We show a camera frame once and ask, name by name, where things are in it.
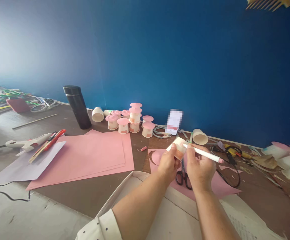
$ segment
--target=gray floor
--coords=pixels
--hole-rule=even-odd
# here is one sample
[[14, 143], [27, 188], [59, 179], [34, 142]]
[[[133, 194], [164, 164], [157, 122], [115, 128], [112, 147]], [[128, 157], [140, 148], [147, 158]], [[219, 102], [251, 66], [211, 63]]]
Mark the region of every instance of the gray floor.
[[[17, 183], [0, 187], [13, 198], [28, 198]], [[91, 218], [32, 191], [31, 200], [10, 201], [0, 194], [0, 239], [69, 240]]]

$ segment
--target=white marker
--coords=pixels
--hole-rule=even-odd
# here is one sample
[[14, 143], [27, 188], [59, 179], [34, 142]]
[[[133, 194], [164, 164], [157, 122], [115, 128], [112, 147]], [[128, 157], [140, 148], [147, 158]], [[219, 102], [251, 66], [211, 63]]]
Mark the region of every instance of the white marker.
[[195, 151], [196, 153], [198, 153], [198, 154], [200, 154], [200, 155], [202, 155], [202, 156], [204, 156], [204, 157], [207, 157], [207, 158], [209, 158], [209, 159], [211, 159], [211, 160], [213, 160], [213, 161], [215, 161], [215, 162], [218, 162], [218, 163], [224, 163], [224, 159], [222, 159], [222, 158], [220, 158], [220, 157], [217, 157], [217, 156], [215, 156], [215, 155], [213, 155], [213, 154], [211, 154], [211, 153], [205, 152], [205, 151], [200, 150], [200, 149], [195, 148], [195, 147], [193, 147], [193, 149], [194, 149], [194, 151]]

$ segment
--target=blue wall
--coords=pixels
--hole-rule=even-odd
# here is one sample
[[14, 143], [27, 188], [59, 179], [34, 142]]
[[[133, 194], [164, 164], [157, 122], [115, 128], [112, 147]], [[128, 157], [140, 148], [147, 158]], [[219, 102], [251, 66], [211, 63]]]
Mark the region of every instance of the blue wall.
[[290, 144], [290, 7], [246, 1], [0, 1], [0, 85], [265, 147]]

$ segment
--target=human arm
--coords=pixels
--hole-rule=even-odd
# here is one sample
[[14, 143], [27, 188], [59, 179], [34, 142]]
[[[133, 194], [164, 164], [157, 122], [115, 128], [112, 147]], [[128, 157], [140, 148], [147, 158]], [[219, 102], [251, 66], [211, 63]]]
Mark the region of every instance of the human arm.
[[196, 144], [189, 144], [187, 148], [187, 174], [196, 198], [203, 239], [240, 240], [225, 210], [212, 192], [211, 181], [216, 170], [215, 162], [204, 156], [197, 160], [192, 146], [205, 152], [209, 151]]
[[158, 170], [112, 208], [123, 240], [146, 239], [167, 187], [180, 168], [175, 153], [176, 145], [172, 144], [162, 155]]

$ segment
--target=scissors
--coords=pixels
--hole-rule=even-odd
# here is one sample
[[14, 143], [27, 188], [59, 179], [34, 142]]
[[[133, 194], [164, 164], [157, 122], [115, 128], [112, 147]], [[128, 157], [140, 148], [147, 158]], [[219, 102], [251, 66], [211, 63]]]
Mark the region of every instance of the scissors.
[[189, 181], [189, 178], [188, 178], [187, 173], [185, 172], [184, 159], [182, 159], [182, 170], [179, 170], [179, 171], [176, 173], [176, 182], [177, 182], [178, 185], [183, 185], [184, 180], [185, 180], [186, 187], [187, 187], [189, 190], [192, 190], [193, 188], [190, 187], [190, 186], [188, 186], [188, 182], [187, 182], [187, 181]]

